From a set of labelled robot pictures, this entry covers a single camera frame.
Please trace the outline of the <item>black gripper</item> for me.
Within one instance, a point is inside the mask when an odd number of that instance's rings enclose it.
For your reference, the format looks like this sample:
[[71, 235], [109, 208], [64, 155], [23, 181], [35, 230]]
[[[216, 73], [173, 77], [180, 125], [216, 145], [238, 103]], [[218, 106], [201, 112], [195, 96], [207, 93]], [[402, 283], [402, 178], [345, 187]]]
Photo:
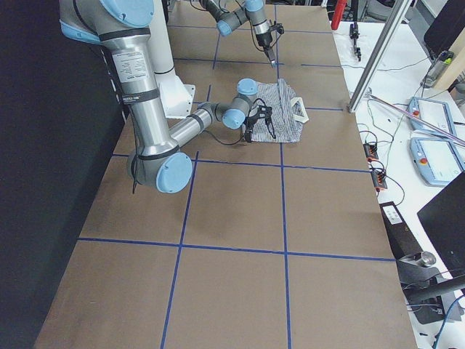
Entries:
[[[243, 122], [243, 125], [245, 127], [243, 131], [243, 137], [244, 140], [248, 143], [252, 142], [251, 136], [254, 130], [254, 125], [258, 121], [259, 117], [258, 116], [247, 116]], [[269, 132], [270, 136], [272, 139], [276, 139], [276, 134], [275, 134], [275, 128], [272, 122], [272, 117], [267, 116], [265, 119], [265, 125], [267, 127], [267, 131]]]
[[272, 49], [272, 34], [270, 31], [266, 31], [264, 33], [256, 33], [256, 40], [258, 45], [263, 49], [267, 59], [270, 62], [270, 65], [275, 68], [276, 67], [276, 57], [275, 53]]

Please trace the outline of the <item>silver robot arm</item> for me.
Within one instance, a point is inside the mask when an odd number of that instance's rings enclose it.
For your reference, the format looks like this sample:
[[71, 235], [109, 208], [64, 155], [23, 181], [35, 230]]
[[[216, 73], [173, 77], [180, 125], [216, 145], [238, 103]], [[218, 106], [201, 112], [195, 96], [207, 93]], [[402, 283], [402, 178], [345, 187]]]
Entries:
[[283, 25], [268, 20], [264, 10], [264, 1], [250, 0], [242, 3], [236, 1], [236, 3], [238, 5], [236, 9], [228, 10], [225, 4], [221, 5], [221, 1], [199, 1], [202, 11], [209, 12], [215, 19], [221, 36], [229, 36], [243, 24], [249, 23], [255, 48], [263, 52], [270, 65], [275, 68], [278, 63], [273, 47], [284, 34]]
[[105, 47], [111, 55], [121, 99], [134, 125], [135, 149], [127, 170], [135, 185], [162, 193], [181, 191], [193, 165], [182, 147], [215, 121], [230, 129], [269, 119], [272, 110], [258, 98], [253, 79], [241, 79], [230, 103], [188, 108], [170, 127], [172, 117], [192, 95], [176, 75], [160, 1], [61, 1], [60, 25], [69, 39]]

